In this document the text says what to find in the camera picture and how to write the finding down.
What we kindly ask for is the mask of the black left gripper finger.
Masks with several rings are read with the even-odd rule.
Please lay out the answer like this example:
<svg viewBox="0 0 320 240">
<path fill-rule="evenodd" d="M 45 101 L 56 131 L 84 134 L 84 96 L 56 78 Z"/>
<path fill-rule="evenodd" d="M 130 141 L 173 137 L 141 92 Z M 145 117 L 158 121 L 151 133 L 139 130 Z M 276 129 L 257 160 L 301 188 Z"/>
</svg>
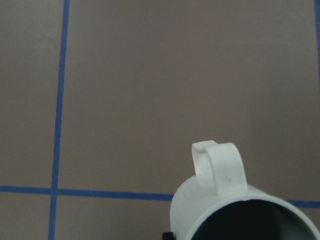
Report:
<svg viewBox="0 0 320 240">
<path fill-rule="evenodd" d="M 161 235 L 162 240 L 175 240 L 175 236 L 173 232 L 163 232 Z"/>
</svg>

